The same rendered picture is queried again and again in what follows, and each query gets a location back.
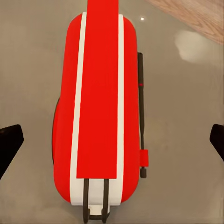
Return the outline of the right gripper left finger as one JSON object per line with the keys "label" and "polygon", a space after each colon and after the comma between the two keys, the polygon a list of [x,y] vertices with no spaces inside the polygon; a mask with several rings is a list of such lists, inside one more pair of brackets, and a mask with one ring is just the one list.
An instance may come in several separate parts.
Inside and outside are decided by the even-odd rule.
{"label": "right gripper left finger", "polygon": [[24,142],[19,124],[0,129],[0,179]]}

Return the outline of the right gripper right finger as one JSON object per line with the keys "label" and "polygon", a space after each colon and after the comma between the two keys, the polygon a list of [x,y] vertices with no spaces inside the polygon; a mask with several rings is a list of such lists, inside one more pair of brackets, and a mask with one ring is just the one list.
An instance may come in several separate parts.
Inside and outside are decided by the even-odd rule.
{"label": "right gripper right finger", "polygon": [[224,126],[213,125],[210,133],[210,142],[224,160]]}

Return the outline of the radio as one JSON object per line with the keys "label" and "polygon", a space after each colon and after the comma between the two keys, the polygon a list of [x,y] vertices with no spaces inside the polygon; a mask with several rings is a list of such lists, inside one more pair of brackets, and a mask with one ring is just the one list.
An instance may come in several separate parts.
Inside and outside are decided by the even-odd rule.
{"label": "radio", "polygon": [[52,126],[54,182],[84,223],[102,220],[110,205],[128,200],[139,173],[147,177],[144,149],[143,54],[119,0],[88,0],[66,35],[61,95]]}

